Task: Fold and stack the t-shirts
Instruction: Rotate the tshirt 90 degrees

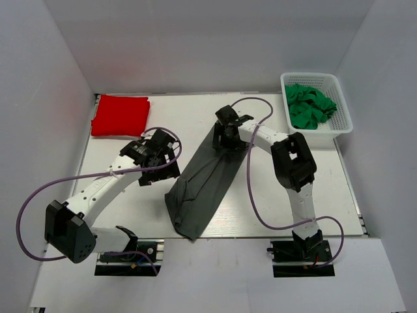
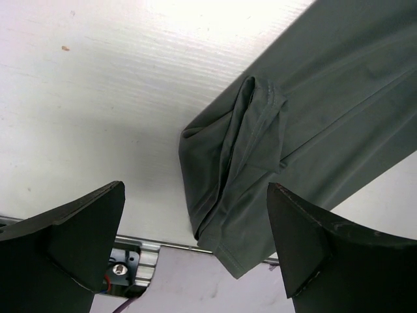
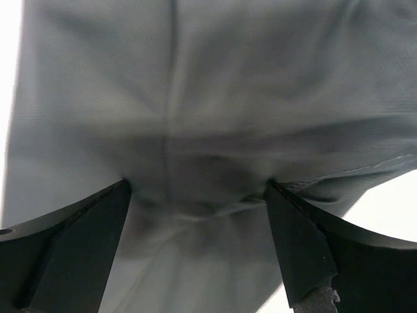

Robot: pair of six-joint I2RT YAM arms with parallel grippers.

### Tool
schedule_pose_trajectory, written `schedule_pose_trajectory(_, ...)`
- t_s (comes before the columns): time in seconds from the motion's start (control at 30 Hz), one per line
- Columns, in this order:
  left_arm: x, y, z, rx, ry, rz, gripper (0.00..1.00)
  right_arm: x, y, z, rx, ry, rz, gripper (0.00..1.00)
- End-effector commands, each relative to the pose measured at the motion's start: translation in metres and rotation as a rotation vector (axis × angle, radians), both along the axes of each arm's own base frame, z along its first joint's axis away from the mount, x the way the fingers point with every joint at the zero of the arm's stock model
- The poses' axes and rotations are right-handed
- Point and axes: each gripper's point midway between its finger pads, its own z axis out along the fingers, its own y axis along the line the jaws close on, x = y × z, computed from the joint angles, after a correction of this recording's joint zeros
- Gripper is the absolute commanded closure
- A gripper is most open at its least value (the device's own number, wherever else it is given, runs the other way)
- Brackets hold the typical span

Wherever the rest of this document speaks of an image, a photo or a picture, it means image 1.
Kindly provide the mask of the dark grey t-shirt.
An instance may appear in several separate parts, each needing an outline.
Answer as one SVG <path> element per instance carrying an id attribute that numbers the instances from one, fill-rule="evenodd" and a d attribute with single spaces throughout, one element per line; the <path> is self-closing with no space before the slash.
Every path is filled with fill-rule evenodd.
<path id="1" fill-rule="evenodd" d="M 190 241 L 203 234 L 247 153 L 247 149 L 213 148 L 214 133 L 212 127 L 164 196 L 175 231 Z"/>

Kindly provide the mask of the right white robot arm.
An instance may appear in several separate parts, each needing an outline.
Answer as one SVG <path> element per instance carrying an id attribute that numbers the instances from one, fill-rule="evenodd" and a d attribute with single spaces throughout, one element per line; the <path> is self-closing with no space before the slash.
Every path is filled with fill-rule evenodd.
<path id="1" fill-rule="evenodd" d="M 323 233 L 315 220 L 312 196 L 317 165 L 304 136 L 272 130 L 250 115 L 239 116 L 231 106 L 219 109 L 216 117 L 213 148 L 258 147 L 270 154 L 275 176 L 289 197 L 296 253 L 302 258 L 313 255 Z"/>

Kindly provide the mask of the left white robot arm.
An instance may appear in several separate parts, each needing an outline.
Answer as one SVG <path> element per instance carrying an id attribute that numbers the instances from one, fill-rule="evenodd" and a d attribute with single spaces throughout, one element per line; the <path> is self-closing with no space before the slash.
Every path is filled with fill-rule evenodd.
<path id="1" fill-rule="evenodd" d="M 180 175 L 174 145 L 179 137 L 166 128 L 152 128 L 152 136 L 139 137 L 124 146 L 115 160 L 79 193 L 46 208 L 45 240 L 73 263 L 92 253 L 134 255 L 137 235 L 124 226 L 96 228 L 102 211 L 132 183 L 141 186 Z"/>

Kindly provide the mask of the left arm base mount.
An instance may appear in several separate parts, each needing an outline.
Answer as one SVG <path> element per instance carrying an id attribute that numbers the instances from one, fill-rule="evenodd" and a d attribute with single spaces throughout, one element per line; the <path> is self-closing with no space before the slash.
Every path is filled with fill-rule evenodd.
<path id="1" fill-rule="evenodd" d="M 94 270 L 95 276 L 152 277 L 162 267 L 164 240 L 145 239 L 137 242 L 137 252 L 110 256 L 100 254 Z"/>

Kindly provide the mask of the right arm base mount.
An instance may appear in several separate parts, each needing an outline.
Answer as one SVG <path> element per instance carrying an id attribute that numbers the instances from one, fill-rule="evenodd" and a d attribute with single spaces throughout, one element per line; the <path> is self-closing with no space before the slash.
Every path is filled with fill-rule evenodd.
<path id="1" fill-rule="evenodd" d="M 271 241 L 266 252 L 272 257 L 274 278 L 315 278 L 335 276 L 329 242 L 324 240 L 307 256 L 302 256 L 293 241 Z"/>

